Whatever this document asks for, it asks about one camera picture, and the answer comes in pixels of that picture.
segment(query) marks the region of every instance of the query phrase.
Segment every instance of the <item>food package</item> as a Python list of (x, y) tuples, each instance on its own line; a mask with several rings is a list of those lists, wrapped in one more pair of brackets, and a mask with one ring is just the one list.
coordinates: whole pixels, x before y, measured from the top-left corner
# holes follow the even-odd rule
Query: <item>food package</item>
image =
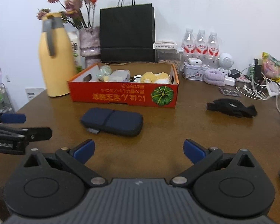
[(280, 81), (280, 61), (266, 52), (262, 53), (262, 71), (267, 78)]
[(97, 75), (98, 79), (101, 81), (105, 81), (104, 78), (107, 80), (110, 75), (112, 74), (112, 69), (108, 65), (104, 65), (100, 68), (100, 74)]
[(162, 72), (159, 74), (153, 74), (152, 72), (146, 72), (140, 79), (141, 83), (164, 83), (171, 84), (170, 77), (167, 73)]

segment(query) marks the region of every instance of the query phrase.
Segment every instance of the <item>blue gripper pad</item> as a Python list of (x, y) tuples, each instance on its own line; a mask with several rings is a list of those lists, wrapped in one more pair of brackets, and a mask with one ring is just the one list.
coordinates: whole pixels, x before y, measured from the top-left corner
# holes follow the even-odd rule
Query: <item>blue gripper pad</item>
[(9, 114), (4, 113), (1, 115), (2, 123), (12, 124), (12, 123), (25, 123), (26, 116), (24, 114)]
[(184, 141), (184, 154), (194, 164), (198, 163), (201, 159), (205, 158), (209, 151), (200, 146), (195, 141), (187, 139)]
[(69, 151), (70, 155), (77, 159), (80, 163), (85, 164), (91, 158), (95, 151), (95, 144), (92, 139), (79, 144)]

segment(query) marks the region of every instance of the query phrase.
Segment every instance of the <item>phone charger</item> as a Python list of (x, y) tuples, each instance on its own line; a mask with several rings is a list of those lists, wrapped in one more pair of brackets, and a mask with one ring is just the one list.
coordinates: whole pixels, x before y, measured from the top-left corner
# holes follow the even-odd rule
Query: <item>phone charger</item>
[(225, 77), (225, 85), (235, 86), (235, 79), (232, 77)]

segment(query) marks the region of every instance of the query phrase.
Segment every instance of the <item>purple towel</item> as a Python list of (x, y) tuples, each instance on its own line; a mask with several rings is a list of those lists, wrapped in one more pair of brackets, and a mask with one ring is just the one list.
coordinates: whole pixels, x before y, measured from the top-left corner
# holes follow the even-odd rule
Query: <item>purple towel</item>
[(203, 74), (203, 81), (211, 85), (225, 86), (225, 74), (217, 69), (208, 69)]

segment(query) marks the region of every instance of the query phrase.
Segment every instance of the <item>snack bag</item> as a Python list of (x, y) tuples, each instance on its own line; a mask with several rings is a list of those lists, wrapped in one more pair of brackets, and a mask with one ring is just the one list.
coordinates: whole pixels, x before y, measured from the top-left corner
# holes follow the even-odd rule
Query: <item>snack bag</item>
[(267, 78), (280, 81), (280, 61), (266, 52), (262, 53), (262, 71)]

